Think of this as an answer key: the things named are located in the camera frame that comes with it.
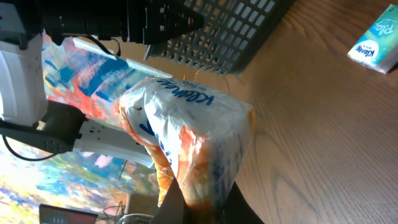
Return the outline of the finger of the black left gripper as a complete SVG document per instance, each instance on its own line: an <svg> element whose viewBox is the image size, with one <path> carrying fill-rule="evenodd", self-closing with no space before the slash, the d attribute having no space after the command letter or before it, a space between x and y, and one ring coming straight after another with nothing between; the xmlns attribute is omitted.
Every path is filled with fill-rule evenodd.
<svg viewBox="0 0 398 224"><path fill-rule="evenodd" d="M202 14L180 2L167 6L167 36L170 39L201 29L205 19Z"/></svg>

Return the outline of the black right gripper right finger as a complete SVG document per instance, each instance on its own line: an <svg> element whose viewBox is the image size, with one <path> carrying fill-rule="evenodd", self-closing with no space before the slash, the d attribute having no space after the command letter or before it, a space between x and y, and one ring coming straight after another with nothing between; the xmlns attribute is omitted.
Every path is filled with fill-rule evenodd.
<svg viewBox="0 0 398 224"><path fill-rule="evenodd" d="M234 183L222 208L222 224L264 224Z"/></svg>

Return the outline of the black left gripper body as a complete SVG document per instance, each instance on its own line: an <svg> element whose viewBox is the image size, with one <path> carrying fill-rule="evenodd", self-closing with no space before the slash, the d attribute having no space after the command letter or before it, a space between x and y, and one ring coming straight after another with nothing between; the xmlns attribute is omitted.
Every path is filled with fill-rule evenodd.
<svg viewBox="0 0 398 224"><path fill-rule="evenodd" d="M164 7L170 1L126 0L127 42L161 44L170 39Z"/></svg>

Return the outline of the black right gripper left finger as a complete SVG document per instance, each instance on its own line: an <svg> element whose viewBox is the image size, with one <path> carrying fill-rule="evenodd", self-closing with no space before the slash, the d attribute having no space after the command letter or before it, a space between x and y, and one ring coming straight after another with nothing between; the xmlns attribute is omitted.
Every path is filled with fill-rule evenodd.
<svg viewBox="0 0 398 224"><path fill-rule="evenodd" d="M189 211L176 179L173 179L150 224L191 224Z"/></svg>

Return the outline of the orange Kleenex tissue pack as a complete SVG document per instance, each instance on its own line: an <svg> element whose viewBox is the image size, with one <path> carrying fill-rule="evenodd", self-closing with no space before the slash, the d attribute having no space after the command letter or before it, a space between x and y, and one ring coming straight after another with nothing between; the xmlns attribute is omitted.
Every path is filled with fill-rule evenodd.
<svg viewBox="0 0 398 224"><path fill-rule="evenodd" d="M253 106L199 83L146 78L115 111L154 161L159 202L176 180L193 223L215 223L254 138Z"/></svg>

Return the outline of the teal Kleenex tissue pack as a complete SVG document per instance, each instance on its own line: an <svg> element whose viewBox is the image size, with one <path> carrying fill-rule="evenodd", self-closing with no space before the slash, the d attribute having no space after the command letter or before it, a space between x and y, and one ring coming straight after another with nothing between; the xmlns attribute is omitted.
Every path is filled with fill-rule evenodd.
<svg viewBox="0 0 398 224"><path fill-rule="evenodd" d="M383 74L392 70L397 64L397 5L389 5L347 56Z"/></svg>

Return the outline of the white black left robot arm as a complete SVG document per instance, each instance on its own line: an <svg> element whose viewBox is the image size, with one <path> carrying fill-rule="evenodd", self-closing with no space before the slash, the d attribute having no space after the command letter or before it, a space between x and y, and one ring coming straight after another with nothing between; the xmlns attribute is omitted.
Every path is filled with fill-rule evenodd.
<svg viewBox="0 0 398 224"><path fill-rule="evenodd" d="M204 25L181 1L18 0L1 2L1 136L49 152L69 152L86 116L45 96L41 51L47 34L60 45L115 37L155 45Z"/></svg>

